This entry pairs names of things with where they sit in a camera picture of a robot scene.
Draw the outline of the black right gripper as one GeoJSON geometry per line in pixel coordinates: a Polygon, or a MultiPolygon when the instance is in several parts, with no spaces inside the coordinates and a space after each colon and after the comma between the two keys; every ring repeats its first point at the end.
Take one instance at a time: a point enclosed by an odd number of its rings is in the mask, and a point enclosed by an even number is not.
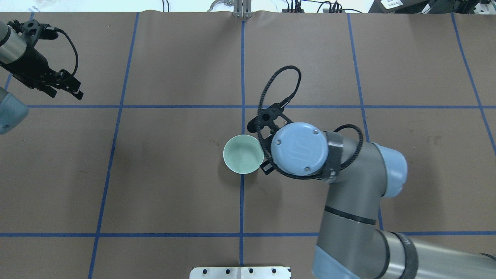
{"type": "Polygon", "coordinates": [[[264,152],[264,162],[262,162],[262,164],[260,164],[259,166],[259,168],[262,170],[264,175],[269,175],[275,170],[274,164],[271,163],[269,160],[269,158],[272,157],[271,144],[274,136],[275,136],[275,132],[270,132],[269,136],[266,138],[263,137],[261,132],[257,133],[260,146],[262,147],[262,151],[264,152]]]}

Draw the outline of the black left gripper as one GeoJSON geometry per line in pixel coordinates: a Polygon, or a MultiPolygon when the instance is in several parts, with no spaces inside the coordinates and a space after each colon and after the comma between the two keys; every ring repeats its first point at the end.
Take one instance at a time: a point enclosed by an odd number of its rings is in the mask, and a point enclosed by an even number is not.
{"type": "Polygon", "coordinates": [[[36,49],[28,48],[25,54],[18,60],[5,64],[1,67],[9,71],[13,76],[30,89],[42,90],[46,95],[55,98],[62,90],[78,100],[82,100],[84,93],[80,90],[81,82],[65,69],[58,72],[58,84],[53,74],[56,72],[50,68],[46,58],[36,49]]]}

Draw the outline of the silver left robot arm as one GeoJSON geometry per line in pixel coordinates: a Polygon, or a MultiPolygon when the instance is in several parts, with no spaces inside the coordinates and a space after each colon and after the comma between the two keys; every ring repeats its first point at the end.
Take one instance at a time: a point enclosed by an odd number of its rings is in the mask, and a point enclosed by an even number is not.
{"type": "Polygon", "coordinates": [[[2,22],[0,26],[0,64],[9,75],[1,83],[0,133],[7,134],[17,127],[28,115],[29,109],[7,90],[11,78],[17,79],[31,90],[44,92],[51,98],[58,90],[70,93],[78,100],[83,98],[81,82],[76,78],[79,55],[69,35],[62,29],[43,24],[34,19],[26,22],[17,20],[2,22]],[[48,60],[38,50],[40,40],[55,40],[62,34],[69,42],[75,66],[72,72],[66,69],[53,70],[48,60]]]}

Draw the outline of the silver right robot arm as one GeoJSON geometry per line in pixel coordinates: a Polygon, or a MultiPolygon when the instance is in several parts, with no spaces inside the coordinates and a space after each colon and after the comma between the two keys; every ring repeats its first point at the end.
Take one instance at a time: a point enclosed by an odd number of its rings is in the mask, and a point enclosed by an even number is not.
{"type": "Polygon", "coordinates": [[[397,150],[346,138],[340,126],[321,131],[305,122],[247,125],[267,150],[262,169],[329,185],[315,246],[317,279],[494,279],[495,256],[448,249],[376,228],[381,198],[400,193],[407,162],[397,150]]]}

